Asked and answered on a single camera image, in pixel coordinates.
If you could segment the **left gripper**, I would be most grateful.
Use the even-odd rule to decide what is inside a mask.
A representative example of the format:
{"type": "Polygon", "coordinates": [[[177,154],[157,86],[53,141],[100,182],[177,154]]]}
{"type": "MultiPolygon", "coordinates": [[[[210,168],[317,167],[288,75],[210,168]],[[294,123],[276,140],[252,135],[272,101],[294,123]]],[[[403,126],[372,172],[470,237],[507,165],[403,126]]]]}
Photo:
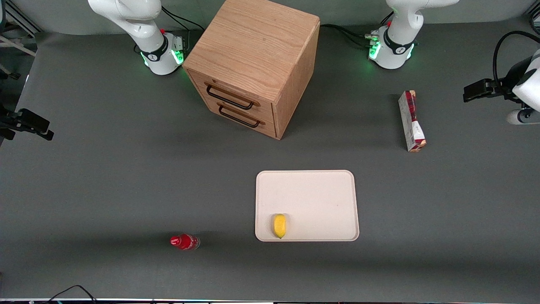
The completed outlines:
{"type": "Polygon", "coordinates": [[[480,79],[463,88],[463,102],[480,98],[509,100],[514,95],[521,103],[540,111],[540,51],[514,64],[504,79],[480,79]]]}

